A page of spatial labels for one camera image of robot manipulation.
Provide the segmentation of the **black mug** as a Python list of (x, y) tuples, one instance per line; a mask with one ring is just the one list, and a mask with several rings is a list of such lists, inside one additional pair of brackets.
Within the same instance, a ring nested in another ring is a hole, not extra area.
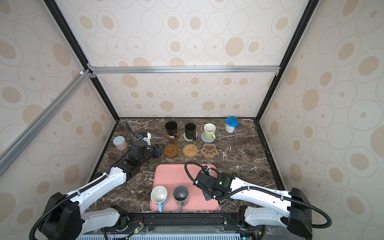
[(171, 139), (175, 139), (178, 136), (178, 124), (174, 121), (169, 121), (165, 124), (167, 135)]
[(193, 123), (187, 123), (185, 125), (185, 135), (188, 139), (197, 139), (196, 128), (196, 125)]

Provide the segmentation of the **rattan coaster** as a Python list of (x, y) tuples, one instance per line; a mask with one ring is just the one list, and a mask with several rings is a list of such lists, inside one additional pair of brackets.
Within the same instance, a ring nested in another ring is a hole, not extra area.
[(188, 144), (183, 148), (183, 154), (187, 158), (195, 157), (199, 152), (199, 149), (197, 146), (193, 144)]

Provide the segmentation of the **grey mug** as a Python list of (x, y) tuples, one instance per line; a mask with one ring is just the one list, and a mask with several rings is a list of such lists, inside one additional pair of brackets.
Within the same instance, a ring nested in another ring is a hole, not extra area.
[(173, 197), (178, 205), (178, 213), (181, 213), (183, 207), (189, 203), (189, 190), (186, 186), (180, 185), (174, 189)]

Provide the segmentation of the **paw-shaped wooden coaster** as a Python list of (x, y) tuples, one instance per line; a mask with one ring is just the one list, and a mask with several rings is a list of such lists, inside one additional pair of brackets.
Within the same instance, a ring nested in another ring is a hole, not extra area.
[(216, 155), (219, 154), (219, 151), (216, 148), (215, 144), (203, 144), (203, 148), (201, 149), (201, 153), (206, 159), (213, 159)]

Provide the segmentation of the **white mug blue handle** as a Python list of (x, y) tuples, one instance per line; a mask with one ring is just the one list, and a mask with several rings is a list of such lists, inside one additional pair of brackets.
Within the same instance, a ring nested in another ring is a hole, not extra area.
[(151, 192), (151, 200), (158, 205), (159, 212), (162, 213), (165, 204), (168, 202), (168, 190), (164, 186), (157, 186)]

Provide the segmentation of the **green mug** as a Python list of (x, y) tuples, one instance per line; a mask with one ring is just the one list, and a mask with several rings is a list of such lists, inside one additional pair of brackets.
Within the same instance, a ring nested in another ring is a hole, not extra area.
[(204, 136), (208, 141), (214, 141), (216, 139), (216, 126), (208, 123), (204, 125)]

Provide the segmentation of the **dark wooden coaster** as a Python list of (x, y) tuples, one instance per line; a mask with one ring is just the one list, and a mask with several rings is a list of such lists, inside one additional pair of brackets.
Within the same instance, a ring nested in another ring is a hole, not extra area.
[(180, 138), (180, 135), (181, 135), (180, 132), (177, 133), (176, 137), (166, 134), (166, 139), (169, 141), (177, 141)]

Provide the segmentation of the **white woven coaster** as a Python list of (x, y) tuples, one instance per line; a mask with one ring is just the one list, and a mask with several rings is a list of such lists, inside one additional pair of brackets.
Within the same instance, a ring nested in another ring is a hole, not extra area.
[(196, 139), (195, 139), (195, 140), (193, 140), (193, 139), (188, 139), (188, 138), (186, 137), (185, 133), (183, 134), (183, 138), (184, 138), (187, 142), (193, 142), (193, 141), (196, 141)]

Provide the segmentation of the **blue-grey woven coaster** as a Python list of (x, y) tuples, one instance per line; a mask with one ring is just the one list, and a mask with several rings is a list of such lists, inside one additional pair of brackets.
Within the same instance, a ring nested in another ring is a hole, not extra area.
[(201, 134), (201, 139), (202, 139), (203, 142), (208, 143), (208, 144), (214, 142), (214, 140), (207, 140), (207, 139), (205, 138), (204, 133)]

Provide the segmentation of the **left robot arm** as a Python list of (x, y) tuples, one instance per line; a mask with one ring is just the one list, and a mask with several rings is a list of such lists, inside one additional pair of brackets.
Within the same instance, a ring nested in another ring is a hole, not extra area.
[(85, 211), (105, 194), (132, 179), (142, 165), (162, 157), (165, 147), (164, 144), (150, 146), (145, 140), (137, 140), (107, 173), (65, 195), (52, 195), (43, 215), (32, 226), (29, 239), (36, 239), (39, 231), (49, 240), (75, 240), (85, 233), (115, 226), (125, 215), (120, 207), (88, 214)]

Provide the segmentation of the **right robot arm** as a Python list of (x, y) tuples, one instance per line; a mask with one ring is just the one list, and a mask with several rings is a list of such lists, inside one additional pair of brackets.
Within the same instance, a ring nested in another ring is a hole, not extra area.
[(326, 229), (332, 225), (331, 217), (311, 205), (297, 188), (271, 190), (224, 173), (214, 177), (209, 170), (200, 170), (195, 178), (190, 179), (210, 200), (233, 199), (260, 206), (260, 209), (247, 207), (240, 211), (242, 220), (251, 226), (280, 226), (296, 236), (310, 239), (313, 229)]

